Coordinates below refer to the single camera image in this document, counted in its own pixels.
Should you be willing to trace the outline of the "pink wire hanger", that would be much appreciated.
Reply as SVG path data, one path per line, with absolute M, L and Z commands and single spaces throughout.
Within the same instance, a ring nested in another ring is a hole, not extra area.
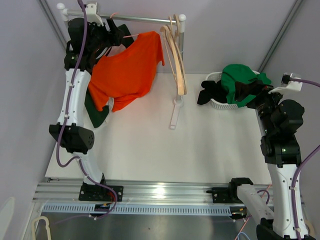
M 118 15 L 119 13 L 118 12 L 114 12 L 114 13 L 112 13 L 111 15 L 110 15 L 110 19 L 112 19 L 113 18 L 113 16 L 115 16 L 115 15 Z M 137 36 L 139 36 L 139 33 L 138 34 L 132 34 L 132 35 L 125 35 L 123 38 L 133 38 L 133 37 L 137 37 Z

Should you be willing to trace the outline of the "black t shirt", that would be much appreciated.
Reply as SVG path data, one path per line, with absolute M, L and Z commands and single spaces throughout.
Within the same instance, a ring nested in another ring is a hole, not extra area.
M 227 103 L 227 91 L 222 88 L 221 81 L 215 82 L 214 80 L 205 80 L 201 83 L 203 88 L 198 95 L 197 104 L 205 105 L 211 99 L 226 104 Z

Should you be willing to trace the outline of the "orange t shirt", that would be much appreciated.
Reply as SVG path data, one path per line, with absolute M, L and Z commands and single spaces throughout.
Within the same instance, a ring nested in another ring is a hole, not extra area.
M 112 98 L 111 111 L 116 112 L 148 94 L 159 63 L 164 66 L 165 60 L 161 37 L 155 31 L 139 34 L 121 53 L 103 56 L 93 67 L 88 85 L 95 108 L 102 111 Z

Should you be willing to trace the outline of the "beige plastic hanger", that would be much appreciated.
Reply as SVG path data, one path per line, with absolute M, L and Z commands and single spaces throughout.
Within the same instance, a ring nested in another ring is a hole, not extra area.
M 181 23 L 179 16 L 177 14 L 174 14 L 173 16 L 169 16 L 168 20 L 169 20 L 169 24 L 165 26 L 168 26 L 171 29 L 183 60 L 183 50 L 182 50 L 182 43 L 181 43 L 182 34 L 184 33 L 183 24 Z
M 165 41 L 165 50 L 168 56 L 171 72 L 177 87 L 177 94 L 183 96 L 187 94 L 187 83 L 185 76 L 185 67 L 179 47 L 175 41 L 172 30 L 163 25 L 160 28 L 162 38 Z

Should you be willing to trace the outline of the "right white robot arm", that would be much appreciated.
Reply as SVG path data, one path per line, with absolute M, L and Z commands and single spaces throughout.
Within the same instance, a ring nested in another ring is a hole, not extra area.
M 261 152 L 271 178 L 273 209 L 254 190 L 252 184 L 231 186 L 227 196 L 232 202 L 242 201 L 256 222 L 259 240 L 312 240 L 304 221 L 300 194 L 300 172 L 306 163 L 301 158 L 295 133 L 302 126 L 305 112 L 298 102 L 281 100 L 279 88 L 260 80 L 235 83 L 237 102 L 253 95 L 246 104 L 257 111 L 264 135 Z

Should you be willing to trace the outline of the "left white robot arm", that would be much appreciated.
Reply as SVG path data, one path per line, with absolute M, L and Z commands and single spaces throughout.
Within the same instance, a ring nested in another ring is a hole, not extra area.
M 85 17 L 67 23 L 70 40 L 64 58 L 65 92 L 60 115 L 56 124 L 49 126 L 49 133 L 56 140 L 56 162 L 65 168 L 76 161 L 83 174 L 83 187 L 97 201 L 107 197 L 108 192 L 117 194 L 106 185 L 103 172 L 91 153 L 95 135 L 84 127 L 85 98 L 93 67 L 102 53 L 119 46 L 125 36 L 114 23 L 89 22 Z

